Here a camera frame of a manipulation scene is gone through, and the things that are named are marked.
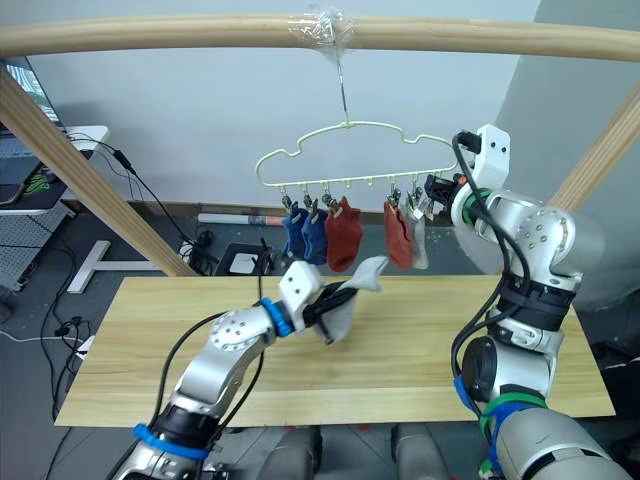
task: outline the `blue ring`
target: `blue ring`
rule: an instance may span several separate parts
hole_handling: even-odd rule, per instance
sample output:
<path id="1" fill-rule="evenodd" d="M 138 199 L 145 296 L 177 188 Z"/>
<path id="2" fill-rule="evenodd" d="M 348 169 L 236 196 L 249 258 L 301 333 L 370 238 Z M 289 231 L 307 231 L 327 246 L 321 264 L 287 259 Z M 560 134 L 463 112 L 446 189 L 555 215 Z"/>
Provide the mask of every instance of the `blue ring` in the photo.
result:
<path id="1" fill-rule="evenodd" d="M 183 447 L 181 445 L 176 445 L 175 443 L 160 440 L 151 433 L 151 430 L 149 430 L 144 423 L 139 423 L 134 427 L 133 436 L 139 438 L 150 447 L 157 448 L 165 453 L 171 453 L 180 457 L 190 458 L 192 460 L 204 460 L 209 455 L 209 450 Z"/>
<path id="2" fill-rule="evenodd" d="M 271 320 L 273 320 L 273 323 L 276 326 L 276 333 L 279 337 L 286 337 L 293 333 L 293 329 L 282 316 L 280 309 L 278 309 L 270 299 L 264 297 L 260 300 L 260 303 L 269 313 Z"/>

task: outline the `wooden frame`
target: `wooden frame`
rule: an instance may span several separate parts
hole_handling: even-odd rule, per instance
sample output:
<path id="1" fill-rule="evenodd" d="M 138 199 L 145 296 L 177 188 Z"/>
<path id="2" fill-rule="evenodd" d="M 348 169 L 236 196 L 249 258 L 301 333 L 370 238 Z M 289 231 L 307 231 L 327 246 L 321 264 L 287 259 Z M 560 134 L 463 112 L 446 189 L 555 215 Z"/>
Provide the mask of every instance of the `wooden frame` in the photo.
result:
<path id="1" fill-rule="evenodd" d="M 309 15 L 190 15 L 83 20 L 0 29 L 0 57 L 96 50 L 187 47 L 313 48 Z M 341 46 L 378 50 L 509 53 L 640 62 L 640 34 L 626 30 L 414 17 L 344 21 Z M 91 210 L 167 275 L 194 275 L 171 248 L 84 161 L 13 79 L 0 69 L 0 121 Z M 636 86 L 607 129 L 551 199 L 577 209 L 640 135 Z"/>

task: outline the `clear tape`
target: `clear tape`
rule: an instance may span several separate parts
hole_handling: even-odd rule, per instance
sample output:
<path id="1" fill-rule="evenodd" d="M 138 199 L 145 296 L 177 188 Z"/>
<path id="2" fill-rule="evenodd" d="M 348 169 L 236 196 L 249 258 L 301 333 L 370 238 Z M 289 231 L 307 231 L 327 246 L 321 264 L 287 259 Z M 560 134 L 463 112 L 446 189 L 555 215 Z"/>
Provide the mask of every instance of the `clear tape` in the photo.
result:
<path id="1" fill-rule="evenodd" d="M 293 35 L 336 64 L 353 38 L 354 25 L 355 21 L 336 7 L 289 18 L 289 31 Z"/>

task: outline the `clothespin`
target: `clothespin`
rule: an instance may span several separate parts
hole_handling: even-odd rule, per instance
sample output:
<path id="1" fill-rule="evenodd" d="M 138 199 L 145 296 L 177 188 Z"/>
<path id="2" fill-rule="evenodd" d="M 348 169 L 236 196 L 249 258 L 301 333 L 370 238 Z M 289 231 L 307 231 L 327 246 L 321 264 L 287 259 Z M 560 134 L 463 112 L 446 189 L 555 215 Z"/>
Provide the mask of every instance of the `clothespin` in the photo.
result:
<path id="1" fill-rule="evenodd" d="M 418 175 L 412 175 L 413 190 L 407 192 L 407 203 L 412 210 L 413 216 L 417 219 L 422 218 L 424 215 L 423 209 L 420 207 L 420 197 L 422 197 L 422 188 L 418 186 Z"/>
<path id="2" fill-rule="evenodd" d="M 284 208 L 287 209 L 287 212 L 291 213 L 293 202 L 291 201 L 289 195 L 287 195 L 287 187 L 285 187 L 284 185 L 280 185 L 278 187 L 278 190 L 280 190 L 280 193 L 282 194 L 282 204 L 284 205 Z"/>
<path id="3" fill-rule="evenodd" d="M 311 200 L 311 195 L 309 195 L 309 186 L 306 183 L 302 186 L 302 191 L 304 192 L 304 198 L 302 199 L 304 206 L 307 207 L 307 210 L 311 210 L 313 201 Z"/>
<path id="4" fill-rule="evenodd" d="M 324 203 L 327 208 L 333 214 L 333 218 L 338 218 L 342 213 L 342 207 L 340 204 L 331 196 L 331 192 L 329 191 L 329 184 L 324 184 L 324 194 L 322 195 L 322 203 Z"/>
<path id="5" fill-rule="evenodd" d="M 399 188 L 396 188 L 395 177 L 389 177 L 389 180 L 391 180 L 391 194 L 387 195 L 387 200 L 389 201 L 389 205 L 391 205 L 391 207 L 395 211 L 395 209 L 398 208 L 398 202 L 400 201 L 402 192 L 400 192 Z"/>

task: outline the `white wall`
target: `white wall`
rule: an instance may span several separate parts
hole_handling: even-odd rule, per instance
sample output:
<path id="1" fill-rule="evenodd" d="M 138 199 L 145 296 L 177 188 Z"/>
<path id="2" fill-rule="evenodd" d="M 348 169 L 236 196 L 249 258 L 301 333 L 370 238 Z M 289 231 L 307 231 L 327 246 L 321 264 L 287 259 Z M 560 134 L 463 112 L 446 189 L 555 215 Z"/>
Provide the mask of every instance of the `white wall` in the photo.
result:
<path id="1" fill-rule="evenodd" d="M 309 10 L 295 1 L 3 0 L 0 23 L 189 13 Z M 338 5 L 353 15 L 415 15 L 531 21 L 538 0 L 364 1 Z M 335 67 L 321 54 L 284 49 L 191 49 L 73 53 L 33 57 L 44 87 L 69 125 L 104 124 L 163 200 L 278 205 L 260 185 L 257 159 L 342 120 Z M 356 51 L 343 60 L 353 119 L 401 125 L 410 135 L 450 138 L 495 121 L 517 56 Z M 394 132 L 340 132 L 306 156 L 278 159 L 273 181 L 393 173 L 448 165 L 439 144 L 410 147 Z M 126 181 L 96 167 L 124 196 Z M 403 188 L 409 187 L 405 182 Z M 381 210 L 389 185 L 354 185 L 354 206 Z M 334 187 L 332 193 L 344 193 Z"/>
<path id="2" fill-rule="evenodd" d="M 543 0 L 536 21 L 640 30 L 638 0 Z M 522 58 L 497 124 L 511 133 L 506 186 L 547 201 L 640 81 L 635 63 Z M 597 308 L 640 288 L 640 142 L 580 213 L 604 231 L 606 249 L 576 304 Z"/>

